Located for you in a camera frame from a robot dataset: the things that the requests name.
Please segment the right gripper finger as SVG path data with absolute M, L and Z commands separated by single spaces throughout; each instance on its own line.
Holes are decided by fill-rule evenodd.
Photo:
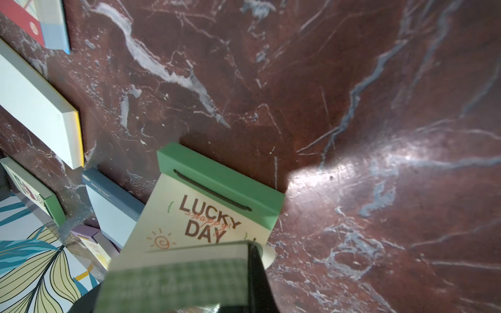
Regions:
M 248 311 L 279 313 L 255 243 L 248 243 Z

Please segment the green house lucky day pad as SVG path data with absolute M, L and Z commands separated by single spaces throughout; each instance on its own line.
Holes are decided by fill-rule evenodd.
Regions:
M 284 194 L 178 143 L 100 286 L 95 312 L 249 312 L 248 243 L 265 271 Z

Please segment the purple flower lucky day pad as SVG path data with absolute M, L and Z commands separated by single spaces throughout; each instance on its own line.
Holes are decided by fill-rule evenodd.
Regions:
M 98 228 L 82 224 L 75 226 L 71 233 L 83 242 L 105 270 L 108 270 L 112 258 L 119 254 L 115 245 Z

